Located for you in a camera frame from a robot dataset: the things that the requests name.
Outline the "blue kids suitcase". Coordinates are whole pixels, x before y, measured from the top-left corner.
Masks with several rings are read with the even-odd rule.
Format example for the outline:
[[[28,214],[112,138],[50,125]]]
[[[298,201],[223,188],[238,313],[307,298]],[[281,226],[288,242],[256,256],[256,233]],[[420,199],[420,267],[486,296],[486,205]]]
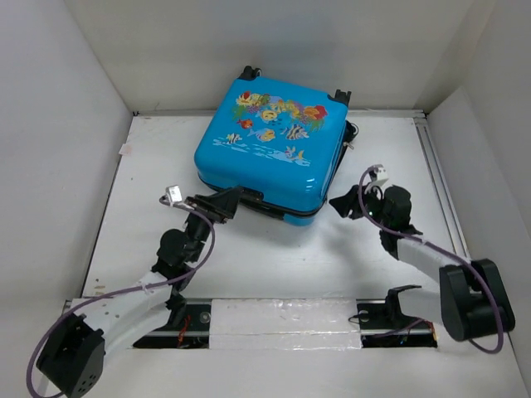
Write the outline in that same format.
[[[216,191],[242,187],[241,204],[265,216],[312,224],[358,134],[347,120],[350,97],[245,66],[194,153],[199,178]]]

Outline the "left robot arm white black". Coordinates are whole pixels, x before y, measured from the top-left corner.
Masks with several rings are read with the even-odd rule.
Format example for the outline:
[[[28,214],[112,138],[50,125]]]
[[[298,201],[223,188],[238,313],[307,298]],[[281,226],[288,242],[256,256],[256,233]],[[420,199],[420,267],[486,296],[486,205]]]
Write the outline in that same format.
[[[169,187],[160,201],[187,212],[183,229],[165,231],[154,265],[134,286],[71,307],[46,333],[33,367],[59,396],[82,397],[100,379],[105,363],[160,327],[177,328],[185,317],[182,291],[207,262],[216,243],[215,224],[234,217],[242,187],[179,200]]]

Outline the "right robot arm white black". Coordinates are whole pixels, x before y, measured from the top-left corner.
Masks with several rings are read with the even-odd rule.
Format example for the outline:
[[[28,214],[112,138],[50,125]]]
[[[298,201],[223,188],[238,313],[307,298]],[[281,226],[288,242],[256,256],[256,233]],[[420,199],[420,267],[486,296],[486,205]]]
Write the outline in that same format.
[[[516,319],[496,263],[466,260],[422,238],[411,223],[411,193],[403,187],[386,190],[354,185],[329,204],[343,218],[365,218],[378,229],[383,249],[395,260],[409,264],[439,286],[431,310],[457,342],[496,336],[498,344],[515,328]]]

